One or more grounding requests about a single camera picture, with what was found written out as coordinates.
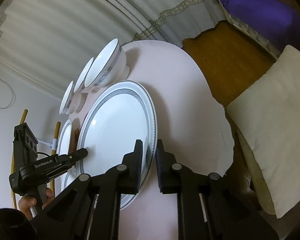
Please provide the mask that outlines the person left hand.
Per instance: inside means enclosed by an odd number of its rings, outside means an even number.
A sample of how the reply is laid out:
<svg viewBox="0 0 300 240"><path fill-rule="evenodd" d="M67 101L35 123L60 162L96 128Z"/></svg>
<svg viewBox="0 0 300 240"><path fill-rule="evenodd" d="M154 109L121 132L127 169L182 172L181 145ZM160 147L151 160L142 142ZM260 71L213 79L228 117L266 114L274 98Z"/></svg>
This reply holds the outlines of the person left hand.
<svg viewBox="0 0 300 240"><path fill-rule="evenodd" d="M46 208L55 198L53 191L50 188L46 189L46 197L47 199L43 203L42 209ZM28 220L31 220L33 218L30 208L34 207L36 204L36 198L30 196L23 196L18 202L19 210L25 215Z"/></svg>

